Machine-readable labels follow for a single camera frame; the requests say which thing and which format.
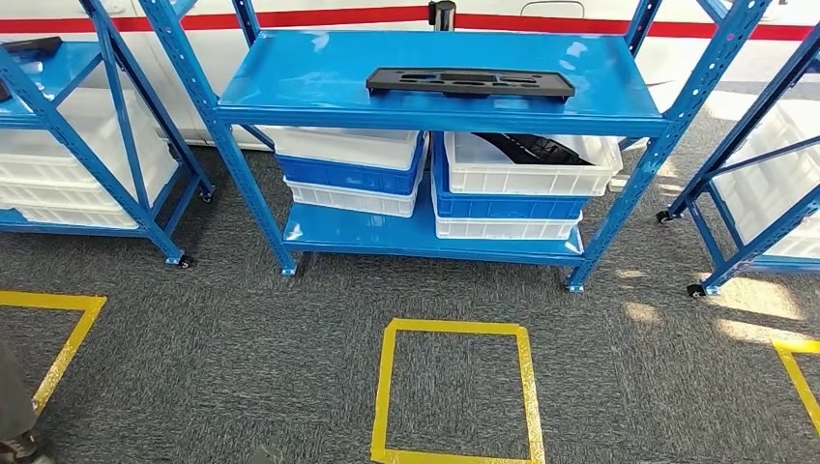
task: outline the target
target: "caster wheel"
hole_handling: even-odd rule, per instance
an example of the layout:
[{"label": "caster wheel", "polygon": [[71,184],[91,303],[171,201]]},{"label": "caster wheel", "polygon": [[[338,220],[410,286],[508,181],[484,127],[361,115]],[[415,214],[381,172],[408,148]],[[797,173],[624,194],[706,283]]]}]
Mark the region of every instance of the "caster wheel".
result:
[{"label": "caster wheel", "polygon": [[703,285],[699,283],[695,283],[687,287],[687,293],[692,298],[700,298],[706,296],[706,290],[704,290]]},{"label": "caster wheel", "polygon": [[668,211],[663,210],[655,215],[655,219],[658,220],[658,224],[663,224],[664,222],[669,222],[674,218],[671,215],[669,215]]},{"label": "caster wheel", "polygon": [[194,266],[196,266],[196,262],[193,260],[193,258],[191,258],[190,256],[188,256],[186,254],[182,255],[182,258],[180,258],[179,264],[177,264],[177,267],[179,269],[189,269],[189,268],[192,268]]}]

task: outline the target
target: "blue shelf board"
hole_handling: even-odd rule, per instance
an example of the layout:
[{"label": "blue shelf board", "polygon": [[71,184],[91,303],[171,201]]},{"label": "blue shelf board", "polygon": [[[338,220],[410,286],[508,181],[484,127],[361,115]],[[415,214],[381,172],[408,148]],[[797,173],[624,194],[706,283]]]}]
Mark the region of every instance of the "blue shelf board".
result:
[{"label": "blue shelf board", "polygon": [[391,217],[294,203],[283,238],[285,246],[294,251],[388,254],[559,266],[578,266],[585,259],[577,227],[566,241],[437,238],[430,201],[430,182],[426,174],[419,185],[416,210],[412,217]]},{"label": "blue shelf board", "polygon": [[[379,67],[560,72],[575,95],[371,95]],[[217,112],[231,124],[421,131],[658,136],[669,124],[623,37],[506,32],[262,31]]]},{"label": "blue shelf board", "polygon": [[[21,64],[26,74],[54,104],[66,96],[103,60],[96,42],[65,42],[54,56]],[[0,103],[0,127],[42,129],[40,120],[18,96]]]},{"label": "blue shelf board", "polygon": [[174,8],[177,17],[182,19],[196,5],[196,2],[197,0],[171,0],[171,6]]},{"label": "blue shelf board", "polygon": [[817,274],[820,258],[797,258],[762,254],[745,269],[746,273]]},{"label": "blue shelf board", "polygon": [[697,0],[697,3],[714,22],[721,22],[729,13],[721,0]]}]

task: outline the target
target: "plastic storage bin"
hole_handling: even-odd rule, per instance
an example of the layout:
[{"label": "plastic storage bin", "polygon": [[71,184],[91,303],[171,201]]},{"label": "plastic storage bin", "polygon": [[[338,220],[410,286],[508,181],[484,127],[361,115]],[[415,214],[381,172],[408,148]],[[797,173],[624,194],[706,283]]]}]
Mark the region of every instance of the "plastic storage bin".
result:
[{"label": "plastic storage bin", "polygon": [[431,195],[436,219],[436,237],[439,239],[487,240],[566,240],[572,228],[580,221],[574,219],[509,219],[480,217],[440,217],[436,198],[435,178]]},{"label": "plastic storage bin", "polygon": [[[145,166],[143,176],[149,205],[160,195],[170,180],[177,162],[170,159],[165,166]],[[97,183],[43,183],[8,182],[0,180],[0,200],[8,204],[40,204],[44,206],[68,206],[77,208],[119,207],[119,203],[105,188]]]},{"label": "plastic storage bin", "polygon": [[445,132],[453,193],[601,196],[624,165],[615,137],[550,135],[592,166],[515,164],[470,132]]},{"label": "plastic storage bin", "polygon": [[110,229],[135,229],[136,222],[122,208],[99,207],[72,208],[65,206],[42,205],[6,205],[11,210],[0,210],[0,214],[10,215],[17,211],[26,222],[42,222],[46,224],[85,225],[89,227],[106,227]]},{"label": "plastic storage bin", "polygon": [[423,132],[396,130],[275,131],[277,160],[290,182],[409,195],[424,166]]},{"label": "plastic storage bin", "polygon": [[434,135],[431,177],[440,218],[577,219],[588,196],[451,193],[444,140]]},{"label": "plastic storage bin", "polygon": [[[781,101],[735,152],[726,165],[748,160],[820,133],[814,101]],[[767,159],[713,180],[738,235],[750,242],[800,198],[820,184],[820,147]],[[765,254],[820,257],[820,216],[807,217]]]},{"label": "plastic storage bin", "polygon": [[[428,139],[420,143],[416,152],[420,154],[419,166],[425,165]],[[340,208],[342,210],[375,213],[377,215],[398,216],[410,218],[416,207],[416,196],[419,193],[419,183],[425,171],[416,170],[413,191],[409,195],[392,195],[377,191],[361,190],[357,188],[328,187],[316,184],[292,182],[285,178],[284,182],[293,193],[293,201],[309,205]]]},{"label": "plastic storage bin", "polygon": [[[168,152],[167,144],[157,136],[154,120],[136,94],[125,91],[124,96],[143,175],[147,180],[157,179],[158,182],[169,179],[178,166],[177,161]],[[110,92],[76,89],[60,104],[59,110],[100,161],[136,197]],[[72,153],[43,130],[0,130],[0,183],[4,181],[99,187]],[[151,190],[148,192],[152,199],[156,197]]]}]

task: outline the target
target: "blue metal shelf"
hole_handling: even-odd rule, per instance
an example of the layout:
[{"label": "blue metal shelf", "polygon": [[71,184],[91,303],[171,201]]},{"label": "blue metal shelf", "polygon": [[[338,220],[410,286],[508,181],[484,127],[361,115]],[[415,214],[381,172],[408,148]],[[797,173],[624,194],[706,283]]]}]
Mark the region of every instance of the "blue metal shelf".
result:
[{"label": "blue metal shelf", "polygon": [[412,217],[391,217],[294,203],[284,228],[294,251],[391,254],[577,266],[584,261],[578,228],[569,240],[454,240],[435,235],[427,175]]},{"label": "blue metal shelf", "polygon": [[[54,104],[65,97],[103,60],[96,42],[66,42],[54,56],[22,64],[26,74]],[[14,129],[43,129],[42,122],[18,96],[0,103],[0,126]]]},{"label": "blue metal shelf", "polygon": [[[291,253],[296,249],[401,254],[566,264],[572,266],[568,288],[581,292],[771,0],[756,0],[753,8],[747,2],[733,4],[681,95],[662,115],[634,62],[660,0],[640,0],[624,36],[263,31],[252,2],[232,0],[249,54],[221,96],[208,82],[174,9],[157,0],[139,2],[283,274],[296,273]],[[714,2],[704,3],[708,7]],[[447,14],[436,13],[439,26],[454,23],[452,17],[444,17]],[[366,79],[379,67],[560,72],[574,85],[575,95],[563,104],[511,96],[371,95]],[[250,131],[267,146],[273,142],[253,125],[648,136],[650,141],[609,214],[582,251],[577,231],[566,243],[438,240],[424,186],[417,212],[410,219],[294,205],[283,237],[231,133],[234,125]]]},{"label": "blue metal shelf", "polygon": [[[0,231],[84,236],[140,237],[151,240],[165,255],[167,264],[187,267],[189,258],[171,239],[171,234],[199,190],[206,201],[212,198],[214,187],[199,165],[185,139],[174,126],[160,103],[148,78],[136,64],[131,51],[105,14],[100,0],[79,0],[94,24],[98,41],[95,43],[62,43],[55,54],[43,60],[22,61],[0,47],[0,79],[11,91],[13,98],[0,103],[0,128],[40,129],[49,131],[85,167],[89,174],[113,197],[136,223],[134,229],[112,229],[81,225],[52,224],[28,221],[17,210],[0,211]],[[184,13],[194,2],[178,2]],[[133,178],[137,198],[123,187],[105,164],[91,150],[85,140],[59,112],[58,105],[100,63],[104,64],[111,88],[111,98],[117,113],[120,132]],[[152,114],[168,136],[179,165],[163,187],[154,206],[149,205],[142,169],[136,152],[131,121],[123,96],[120,70],[125,72]],[[185,176],[187,185],[176,202],[167,223],[157,223],[163,204],[174,186]]]},{"label": "blue metal shelf", "polygon": [[[378,67],[557,70],[575,96],[371,96]],[[423,131],[657,136],[669,125],[622,37],[504,32],[262,31],[217,113],[233,124]]]},{"label": "blue metal shelf", "polygon": [[[820,23],[817,23],[772,82],[766,86],[749,111],[732,128],[726,138],[720,142],[704,165],[688,182],[681,194],[669,205],[666,211],[658,213],[658,219],[663,221],[679,218],[684,211],[689,210],[692,220],[715,264],[711,275],[703,279],[701,283],[692,284],[687,288],[690,296],[716,295],[720,286],[726,281],[743,273],[820,273],[820,258],[764,254],[795,230],[804,218],[820,211],[820,185],[815,186],[806,193],[756,237],[748,243],[744,243],[738,233],[731,212],[713,183],[713,179],[720,174],[732,170],[738,170],[738,174],[740,174],[740,170],[746,166],[792,154],[806,147],[820,144],[820,137],[811,137],[808,140],[727,165],[732,154],[741,147],[741,144],[763,120],[769,110],[775,106],[792,85],[811,69],[812,63],[816,62],[819,51]],[[737,248],[728,257],[724,256],[718,246],[709,224],[706,223],[697,205],[698,198],[703,194],[712,197],[720,218]]]}]

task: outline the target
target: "yellow tape square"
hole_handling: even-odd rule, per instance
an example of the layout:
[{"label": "yellow tape square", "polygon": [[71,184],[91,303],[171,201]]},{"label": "yellow tape square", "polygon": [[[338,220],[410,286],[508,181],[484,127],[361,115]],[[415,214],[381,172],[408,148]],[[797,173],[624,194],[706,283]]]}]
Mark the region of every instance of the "yellow tape square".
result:
[{"label": "yellow tape square", "polygon": [[817,405],[817,399],[814,398],[814,393],[811,392],[808,382],[794,359],[795,354],[820,355],[820,341],[776,341],[774,345],[777,355],[783,362],[783,367],[792,379],[797,395],[814,424],[814,429],[820,435],[820,406]]},{"label": "yellow tape square", "polygon": [[[515,336],[518,347],[518,361],[521,366],[521,386],[524,391],[524,411],[527,419],[530,458],[459,456],[436,452],[386,449],[390,383],[393,376],[395,333],[397,331]],[[536,394],[536,376],[533,370],[533,359],[530,353],[530,339],[527,330],[517,324],[393,319],[385,329],[382,340],[379,385],[376,390],[376,414],[373,420],[373,435],[370,442],[370,459],[383,464],[426,464],[431,462],[436,464],[545,464],[541,415]]]},{"label": "yellow tape square", "polygon": [[43,412],[76,350],[91,330],[94,321],[103,309],[106,297],[82,297],[74,295],[47,295],[43,293],[4,292],[0,291],[0,306],[29,307],[37,309],[62,309],[67,311],[82,311],[82,315],[63,345],[57,359],[40,382],[37,392],[34,393],[34,403],[37,405],[37,415]]}]

